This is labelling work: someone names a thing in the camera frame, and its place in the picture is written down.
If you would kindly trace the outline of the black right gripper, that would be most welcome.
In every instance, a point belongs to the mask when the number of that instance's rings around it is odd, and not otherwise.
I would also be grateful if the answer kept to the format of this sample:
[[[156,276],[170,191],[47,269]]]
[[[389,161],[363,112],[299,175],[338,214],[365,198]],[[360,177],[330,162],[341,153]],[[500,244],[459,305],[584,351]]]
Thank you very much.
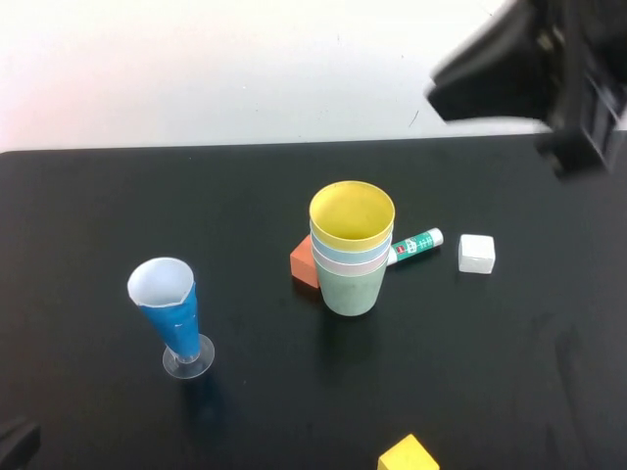
[[[553,91],[539,153],[560,179],[612,170],[625,146],[626,3],[549,1],[540,39]]]

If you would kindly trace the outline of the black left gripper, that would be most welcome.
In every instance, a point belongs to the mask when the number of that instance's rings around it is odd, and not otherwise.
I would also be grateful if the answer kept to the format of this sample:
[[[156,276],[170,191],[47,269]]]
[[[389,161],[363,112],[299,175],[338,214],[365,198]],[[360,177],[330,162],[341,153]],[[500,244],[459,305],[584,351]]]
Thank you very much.
[[[1,423],[1,470],[25,469],[41,445],[41,426],[16,417]]]

